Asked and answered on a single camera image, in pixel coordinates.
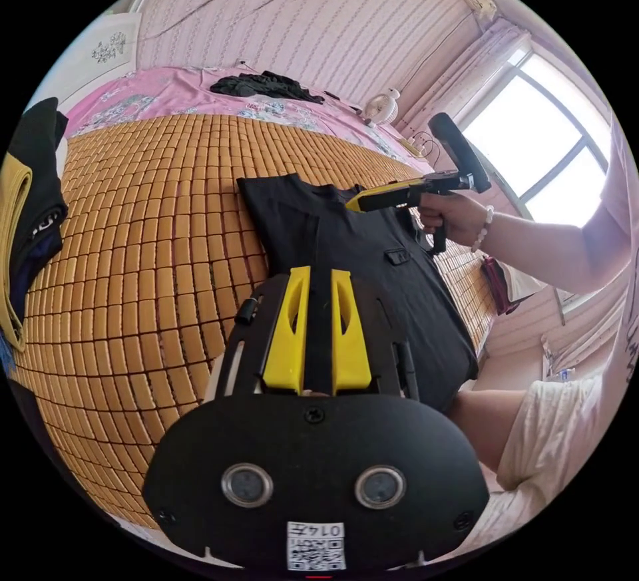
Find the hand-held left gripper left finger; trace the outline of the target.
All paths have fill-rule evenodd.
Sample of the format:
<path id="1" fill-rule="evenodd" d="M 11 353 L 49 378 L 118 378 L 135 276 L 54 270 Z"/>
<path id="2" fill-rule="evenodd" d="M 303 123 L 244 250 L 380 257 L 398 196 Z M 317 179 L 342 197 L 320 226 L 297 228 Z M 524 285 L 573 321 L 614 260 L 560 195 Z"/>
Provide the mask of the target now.
<path id="1" fill-rule="evenodd" d="M 276 318 L 263 372 L 268 389 L 304 390 L 311 268 L 292 268 Z"/>

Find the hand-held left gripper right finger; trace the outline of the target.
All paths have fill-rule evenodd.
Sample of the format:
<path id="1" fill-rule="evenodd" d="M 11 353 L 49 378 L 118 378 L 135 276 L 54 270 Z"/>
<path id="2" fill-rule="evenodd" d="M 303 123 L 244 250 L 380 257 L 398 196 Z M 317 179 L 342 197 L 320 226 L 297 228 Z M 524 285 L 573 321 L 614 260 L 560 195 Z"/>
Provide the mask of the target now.
<path id="1" fill-rule="evenodd" d="M 331 271 L 331 382 L 332 393 L 365 391 L 371 369 L 351 274 Z"/>

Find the person's right hand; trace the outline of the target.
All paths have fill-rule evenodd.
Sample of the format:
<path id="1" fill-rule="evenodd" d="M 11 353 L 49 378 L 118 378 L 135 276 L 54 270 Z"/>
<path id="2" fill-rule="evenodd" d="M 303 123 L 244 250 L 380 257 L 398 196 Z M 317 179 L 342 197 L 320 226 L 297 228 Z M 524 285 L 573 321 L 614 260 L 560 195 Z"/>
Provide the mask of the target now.
<path id="1" fill-rule="evenodd" d="M 434 236 L 442 229 L 448 240 L 476 252 L 487 237 L 495 210 L 459 193 L 424 193 L 418 213 L 426 234 Z"/>

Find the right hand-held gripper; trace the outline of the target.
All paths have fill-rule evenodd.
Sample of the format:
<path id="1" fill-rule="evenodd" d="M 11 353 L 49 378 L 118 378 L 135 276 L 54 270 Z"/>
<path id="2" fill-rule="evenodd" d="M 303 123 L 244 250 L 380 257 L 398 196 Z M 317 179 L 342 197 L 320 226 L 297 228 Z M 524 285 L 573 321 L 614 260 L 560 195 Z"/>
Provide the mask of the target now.
<path id="1" fill-rule="evenodd" d="M 462 191 L 466 190 L 476 190 L 476 183 L 472 175 L 430 174 L 414 183 L 392 183 L 364 190 L 346 202 L 345 208 L 360 214 L 402 207 L 414 208 L 418 211 L 418 204 L 424 193 L 448 195 L 461 194 Z M 445 232 L 439 229 L 434 236 L 430 236 L 433 243 L 429 254 L 438 256 L 445 252 L 447 241 L 449 241 L 445 237 Z"/>

